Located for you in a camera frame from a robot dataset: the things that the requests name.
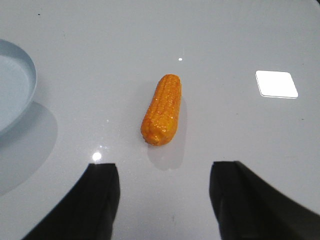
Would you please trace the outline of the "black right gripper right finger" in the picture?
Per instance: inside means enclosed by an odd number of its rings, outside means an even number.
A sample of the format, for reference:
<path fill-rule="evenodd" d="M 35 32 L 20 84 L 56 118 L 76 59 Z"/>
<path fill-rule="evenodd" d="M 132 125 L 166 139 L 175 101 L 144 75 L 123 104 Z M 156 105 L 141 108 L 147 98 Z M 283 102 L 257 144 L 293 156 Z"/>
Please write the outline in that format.
<path fill-rule="evenodd" d="M 209 196 L 223 240 L 318 240 L 320 216 L 240 161 L 215 161 Z"/>

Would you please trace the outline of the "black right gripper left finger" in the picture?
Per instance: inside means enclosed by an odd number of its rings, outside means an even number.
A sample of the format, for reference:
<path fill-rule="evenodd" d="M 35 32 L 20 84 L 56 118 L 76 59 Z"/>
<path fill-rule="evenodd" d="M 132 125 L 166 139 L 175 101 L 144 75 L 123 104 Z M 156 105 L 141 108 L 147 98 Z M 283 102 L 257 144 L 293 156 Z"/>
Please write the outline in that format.
<path fill-rule="evenodd" d="M 109 240 L 120 201 L 114 163 L 91 163 L 26 240 Z"/>

